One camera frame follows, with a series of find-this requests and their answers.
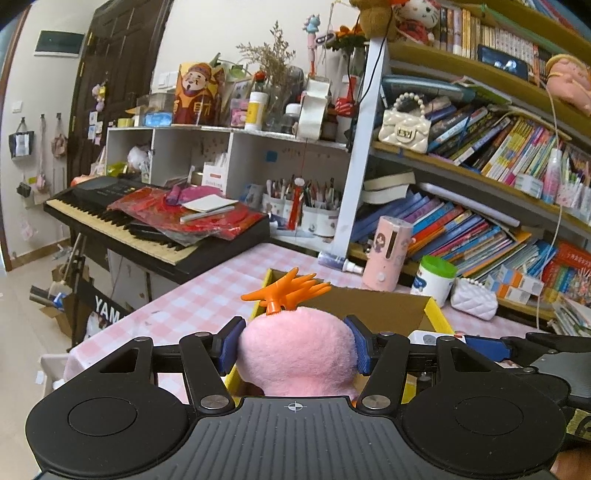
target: wooden door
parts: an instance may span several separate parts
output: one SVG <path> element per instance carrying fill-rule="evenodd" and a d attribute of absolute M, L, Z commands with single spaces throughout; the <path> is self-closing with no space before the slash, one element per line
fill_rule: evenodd
<path fill-rule="evenodd" d="M 125 110 L 150 92 L 152 71 L 173 0 L 111 0 L 96 10 L 74 89 L 68 145 L 68 182 L 88 174 L 105 144 L 110 121 L 129 117 Z M 88 140 L 95 111 L 94 85 L 106 82 L 101 145 Z"/>

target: tile floor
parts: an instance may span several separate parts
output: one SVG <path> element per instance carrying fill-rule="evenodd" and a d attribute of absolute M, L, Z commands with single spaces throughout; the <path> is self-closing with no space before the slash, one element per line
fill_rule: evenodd
<path fill-rule="evenodd" d="M 45 257 L 6 274 L 0 271 L 0 478 L 31 480 L 39 469 L 25 438 L 25 421 L 41 398 L 35 383 L 38 359 L 64 353 L 70 346 L 57 323 L 28 299 L 32 284 L 48 288 L 52 269 L 64 262 Z M 90 275 L 102 292 L 110 293 L 109 273 L 92 262 Z"/>

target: pen holder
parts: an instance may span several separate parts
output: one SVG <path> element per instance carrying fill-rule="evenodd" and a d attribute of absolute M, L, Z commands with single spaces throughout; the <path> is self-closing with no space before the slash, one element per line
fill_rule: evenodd
<path fill-rule="evenodd" d="M 314 207 L 307 207 L 304 205 L 301 208 L 301 226 L 300 229 L 304 232 L 316 233 L 316 224 L 318 223 L 318 209 Z"/>
<path fill-rule="evenodd" d="M 338 210 L 316 209 L 316 232 L 317 236 L 332 238 L 336 234 L 336 224 L 339 220 Z"/>
<path fill-rule="evenodd" d="M 266 193 L 262 196 L 262 211 L 270 213 L 283 218 L 283 210 L 285 208 L 285 199 L 275 199 L 269 197 Z"/>
<path fill-rule="evenodd" d="M 558 187 L 558 195 L 556 196 L 556 205 L 562 205 L 566 208 L 572 208 L 577 205 L 581 188 L 583 186 L 579 183 L 561 183 Z"/>
<path fill-rule="evenodd" d="M 284 205 L 283 205 L 283 213 L 281 214 L 281 216 L 286 219 L 289 220 L 290 215 L 291 215 L 291 209 L 294 206 L 294 202 L 293 200 L 284 200 Z"/>

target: blue sticky note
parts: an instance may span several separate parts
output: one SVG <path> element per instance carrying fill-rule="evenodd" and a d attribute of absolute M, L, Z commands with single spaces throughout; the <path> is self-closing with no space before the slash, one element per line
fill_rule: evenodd
<path fill-rule="evenodd" d="M 267 156 L 265 157 L 265 161 L 268 163 L 275 163 L 277 161 L 277 157 L 279 154 L 274 150 L 267 150 Z"/>

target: god of wealth poster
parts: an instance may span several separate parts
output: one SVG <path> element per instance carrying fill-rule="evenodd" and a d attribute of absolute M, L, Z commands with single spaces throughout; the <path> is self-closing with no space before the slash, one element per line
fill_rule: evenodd
<path fill-rule="evenodd" d="M 226 73 L 222 66 L 183 63 L 178 71 L 173 123 L 217 125 Z"/>

